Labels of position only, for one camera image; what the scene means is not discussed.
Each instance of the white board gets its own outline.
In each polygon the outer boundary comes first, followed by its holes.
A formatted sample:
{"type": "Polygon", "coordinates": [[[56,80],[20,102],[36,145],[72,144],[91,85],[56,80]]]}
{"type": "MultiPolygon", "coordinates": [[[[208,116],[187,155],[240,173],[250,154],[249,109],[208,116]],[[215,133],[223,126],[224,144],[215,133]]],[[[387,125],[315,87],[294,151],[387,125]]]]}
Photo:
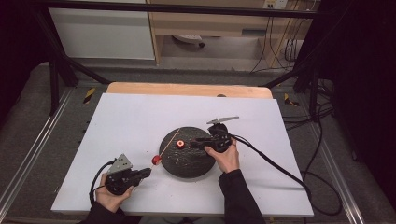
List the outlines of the white board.
{"type": "MultiPolygon", "coordinates": [[[[51,208],[65,214],[87,213],[88,192],[98,169],[121,153],[134,169],[151,167],[163,138],[179,127],[206,130],[212,119],[245,137],[271,160],[301,179],[276,100],[105,93],[51,208]]],[[[256,152],[237,144],[241,170],[265,216],[313,216],[304,189],[256,152]]],[[[224,198],[215,164],[205,175],[182,179],[161,165],[136,188],[121,208],[143,216],[221,216],[224,198]]]]}

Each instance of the silver metal bar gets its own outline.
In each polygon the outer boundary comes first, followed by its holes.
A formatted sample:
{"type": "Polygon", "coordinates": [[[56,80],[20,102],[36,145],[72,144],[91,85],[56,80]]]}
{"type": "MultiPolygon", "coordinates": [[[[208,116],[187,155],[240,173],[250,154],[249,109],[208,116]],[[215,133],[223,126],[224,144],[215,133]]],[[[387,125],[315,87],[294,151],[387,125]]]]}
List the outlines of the silver metal bar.
{"type": "Polygon", "coordinates": [[[32,167],[35,165],[35,161],[40,155],[41,149],[46,144],[47,140],[50,137],[50,134],[55,127],[56,123],[59,120],[59,117],[64,112],[64,109],[69,101],[69,98],[73,92],[74,88],[67,88],[61,99],[59,108],[56,110],[52,117],[49,117],[37,139],[33,143],[26,157],[20,165],[20,168],[16,172],[16,174],[12,177],[9,182],[6,190],[3,192],[3,195],[0,198],[0,223],[6,217],[6,214],[14,202],[15,198],[18,195],[26,177],[29,175],[32,167]]]}
{"type": "MultiPolygon", "coordinates": [[[[297,97],[299,98],[299,102],[301,103],[305,114],[309,115],[308,103],[306,102],[305,98],[300,94],[297,94],[297,97]]],[[[320,129],[318,124],[311,122],[310,125],[313,133],[315,134],[315,137],[317,138],[317,140],[319,140],[320,129]]],[[[344,204],[344,210],[349,219],[349,222],[353,224],[363,224],[364,219],[361,215],[361,210],[359,210],[359,207],[356,205],[355,199],[353,198],[353,195],[351,194],[349,187],[347,186],[347,182],[341,174],[341,171],[335,159],[333,158],[332,153],[330,152],[330,149],[324,138],[322,139],[320,146],[320,156],[322,157],[326,165],[327,171],[329,172],[334,187],[338,190],[341,196],[344,204]]]]}

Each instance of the black sleeve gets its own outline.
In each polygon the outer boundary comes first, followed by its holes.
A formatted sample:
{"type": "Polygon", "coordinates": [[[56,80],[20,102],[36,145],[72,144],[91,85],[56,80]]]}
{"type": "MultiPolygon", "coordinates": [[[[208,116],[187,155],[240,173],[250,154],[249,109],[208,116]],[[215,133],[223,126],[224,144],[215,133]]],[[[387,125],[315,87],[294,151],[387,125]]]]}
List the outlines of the black sleeve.
{"type": "Polygon", "coordinates": [[[222,174],[219,184],[224,194],[224,217],[226,224],[265,223],[259,206],[248,190],[241,170],[222,174]]]}
{"type": "Polygon", "coordinates": [[[78,224],[121,224],[124,220],[125,215],[122,210],[118,210],[117,213],[112,213],[105,209],[101,204],[95,202],[91,207],[91,211],[87,216],[87,219],[79,222],[78,224]]]}

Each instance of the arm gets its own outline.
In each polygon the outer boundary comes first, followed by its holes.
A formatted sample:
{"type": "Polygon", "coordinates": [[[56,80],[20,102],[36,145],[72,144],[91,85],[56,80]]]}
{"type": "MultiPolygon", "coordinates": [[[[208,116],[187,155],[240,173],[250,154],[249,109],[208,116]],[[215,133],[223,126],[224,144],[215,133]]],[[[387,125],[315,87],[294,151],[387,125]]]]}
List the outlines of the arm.
{"type": "Polygon", "coordinates": [[[122,195],[114,195],[107,190],[105,182],[106,174],[102,174],[101,187],[95,191],[96,202],[92,205],[87,219],[79,224],[119,224],[124,220],[125,215],[120,206],[131,196],[133,187],[128,188],[122,195]]]}
{"type": "Polygon", "coordinates": [[[219,178],[219,184],[224,194],[225,223],[265,223],[262,212],[239,169],[236,140],[233,139],[233,143],[223,153],[218,153],[211,147],[205,147],[205,151],[216,160],[220,170],[224,172],[219,178]]]}

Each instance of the person's right hand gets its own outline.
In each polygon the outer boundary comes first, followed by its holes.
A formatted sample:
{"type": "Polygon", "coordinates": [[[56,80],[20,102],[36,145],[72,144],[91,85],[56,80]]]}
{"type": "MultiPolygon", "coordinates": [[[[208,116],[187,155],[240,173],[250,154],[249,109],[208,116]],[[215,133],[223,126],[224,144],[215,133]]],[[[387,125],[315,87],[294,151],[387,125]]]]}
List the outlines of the person's right hand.
{"type": "Polygon", "coordinates": [[[233,143],[223,153],[218,153],[212,147],[205,147],[205,151],[216,160],[220,170],[227,174],[239,169],[239,152],[236,149],[236,140],[232,138],[232,141],[233,143]]]}

